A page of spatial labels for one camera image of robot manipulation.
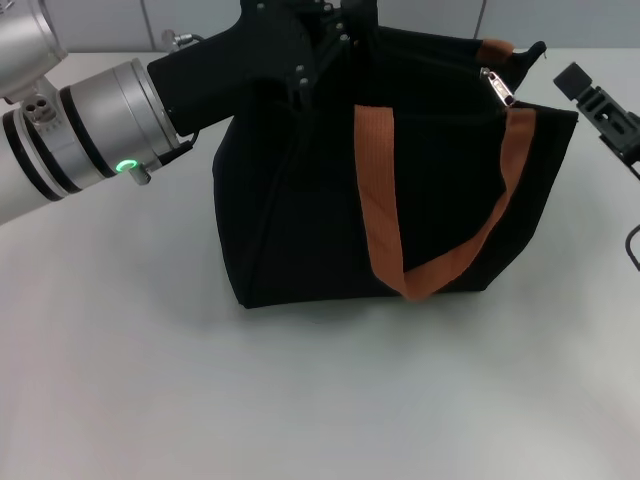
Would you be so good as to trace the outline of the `silver zipper pull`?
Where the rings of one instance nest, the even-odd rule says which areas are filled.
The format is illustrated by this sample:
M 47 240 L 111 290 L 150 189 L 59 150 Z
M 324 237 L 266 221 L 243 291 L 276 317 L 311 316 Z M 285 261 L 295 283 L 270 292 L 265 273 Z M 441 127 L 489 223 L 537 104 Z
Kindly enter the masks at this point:
M 489 87 L 504 107 L 509 108 L 515 103 L 512 91 L 496 72 L 483 67 L 480 69 L 480 79 Z

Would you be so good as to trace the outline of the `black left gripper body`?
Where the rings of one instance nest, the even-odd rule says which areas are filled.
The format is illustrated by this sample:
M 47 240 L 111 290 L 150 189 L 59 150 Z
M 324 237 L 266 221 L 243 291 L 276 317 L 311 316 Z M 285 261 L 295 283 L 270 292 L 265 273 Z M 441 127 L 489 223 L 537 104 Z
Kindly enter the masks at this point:
M 229 118 L 255 86 L 310 102 L 319 70 L 308 28 L 307 0 L 240 0 L 228 30 L 149 63 L 147 72 L 168 118 L 187 136 Z

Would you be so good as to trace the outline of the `black bag with orange handles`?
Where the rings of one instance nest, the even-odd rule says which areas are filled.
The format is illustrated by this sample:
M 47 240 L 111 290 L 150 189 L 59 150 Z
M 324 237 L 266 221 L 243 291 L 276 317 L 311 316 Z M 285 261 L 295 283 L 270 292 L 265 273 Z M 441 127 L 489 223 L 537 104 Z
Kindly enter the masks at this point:
M 213 162 L 226 271 L 247 308 L 482 291 L 526 248 L 577 123 L 502 103 L 545 54 L 380 27 L 308 112 L 261 93 Z

